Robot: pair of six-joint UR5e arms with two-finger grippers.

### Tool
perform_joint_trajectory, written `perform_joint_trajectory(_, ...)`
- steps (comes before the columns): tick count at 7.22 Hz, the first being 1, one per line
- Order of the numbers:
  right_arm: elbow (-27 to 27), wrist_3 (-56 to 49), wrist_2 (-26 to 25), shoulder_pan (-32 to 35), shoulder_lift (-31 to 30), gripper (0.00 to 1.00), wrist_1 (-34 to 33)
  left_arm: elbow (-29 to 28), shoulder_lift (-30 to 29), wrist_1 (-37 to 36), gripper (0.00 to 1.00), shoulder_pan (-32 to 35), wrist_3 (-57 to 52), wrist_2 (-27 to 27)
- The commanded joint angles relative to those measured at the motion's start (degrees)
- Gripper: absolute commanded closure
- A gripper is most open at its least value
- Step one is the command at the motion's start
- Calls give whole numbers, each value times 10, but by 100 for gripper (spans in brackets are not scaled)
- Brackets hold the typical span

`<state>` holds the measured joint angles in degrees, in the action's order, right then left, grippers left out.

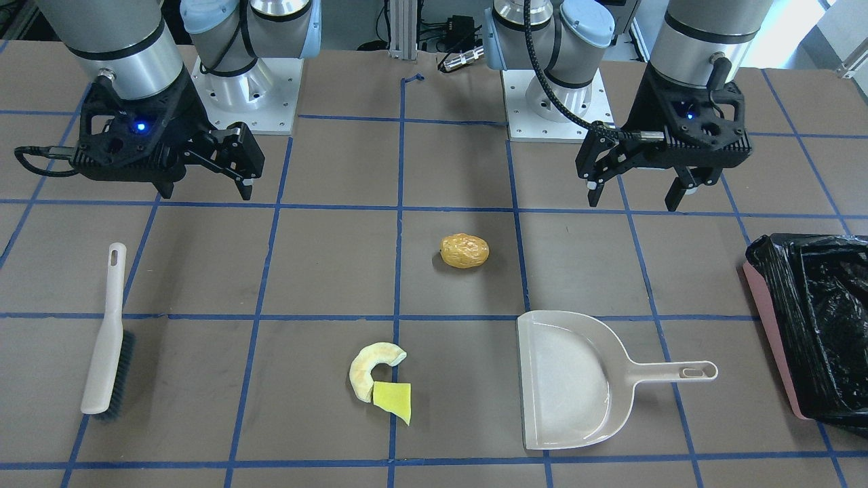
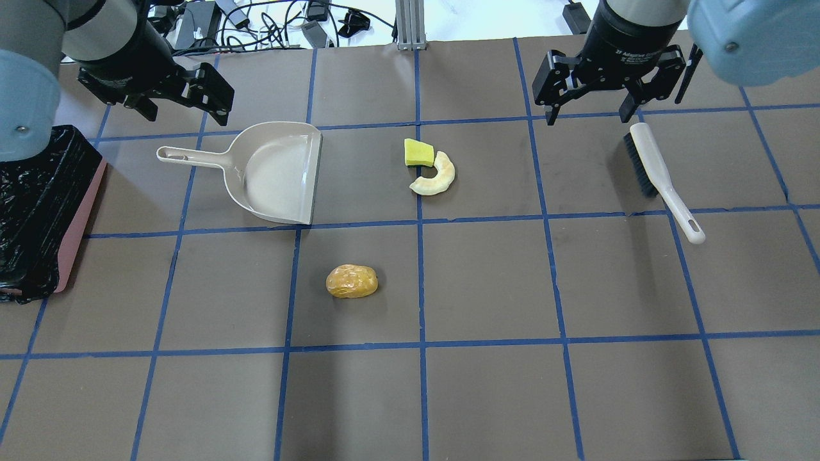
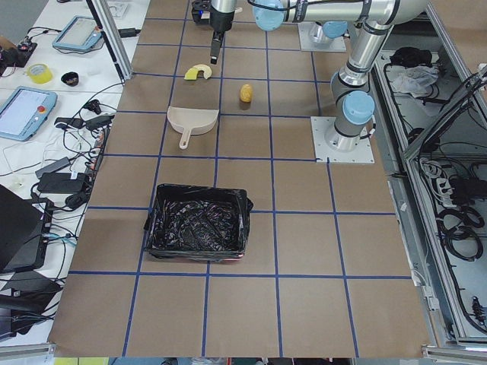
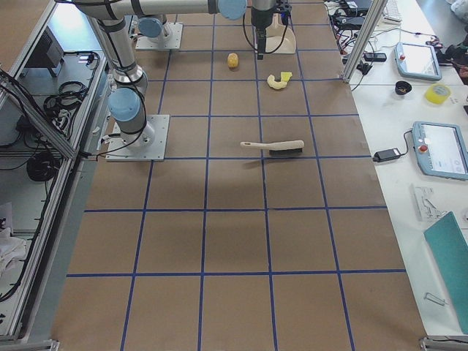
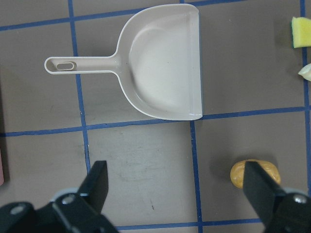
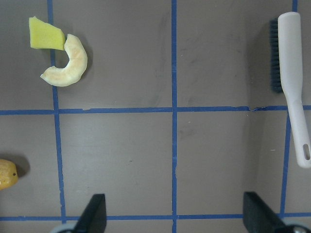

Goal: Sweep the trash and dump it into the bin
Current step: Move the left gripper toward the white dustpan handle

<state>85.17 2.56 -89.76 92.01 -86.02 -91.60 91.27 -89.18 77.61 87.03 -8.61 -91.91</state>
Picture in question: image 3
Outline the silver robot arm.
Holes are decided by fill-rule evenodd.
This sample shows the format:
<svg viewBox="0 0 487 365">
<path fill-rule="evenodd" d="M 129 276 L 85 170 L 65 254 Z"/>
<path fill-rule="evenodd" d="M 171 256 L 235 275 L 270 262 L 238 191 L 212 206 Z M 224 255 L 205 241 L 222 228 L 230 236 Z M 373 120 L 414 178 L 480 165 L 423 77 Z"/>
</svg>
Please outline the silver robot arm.
<svg viewBox="0 0 487 365">
<path fill-rule="evenodd" d="M 326 143 L 336 151 L 352 151 L 361 131 L 374 115 L 373 98 L 364 89 L 378 53 L 393 26 L 422 13 L 426 1 L 250 1 L 262 30 L 275 30 L 285 22 L 347 21 L 361 24 L 344 66 L 332 79 L 338 116 L 325 132 Z"/>
<path fill-rule="evenodd" d="M 236 6 L 236 0 L 210 1 L 209 25 L 213 29 L 210 62 L 213 65 L 218 63 L 218 57 L 224 42 L 224 35 L 232 27 Z"/>
</svg>

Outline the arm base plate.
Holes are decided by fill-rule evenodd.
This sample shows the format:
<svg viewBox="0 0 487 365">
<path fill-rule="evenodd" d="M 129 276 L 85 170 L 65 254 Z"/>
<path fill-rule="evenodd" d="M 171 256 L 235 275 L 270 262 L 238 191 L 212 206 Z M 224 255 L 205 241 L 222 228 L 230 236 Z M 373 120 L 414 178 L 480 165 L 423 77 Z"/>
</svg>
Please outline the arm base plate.
<svg viewBox="0 0 487 365">
<path fill-rule="evenodd" d="M 374 155 L 368 130 L 364 126 L 355 137 L 340 135 L 335 129 L 335 117 L 312 116 L 311 131 L 317 163 L 373 164 Z"/>
<path fill-rule="evenodd" d="M 298 35 L 302 51 L 346 52 L 344 35 L 346 21 L 303 22 L 298 25 Z"/>
</svg>

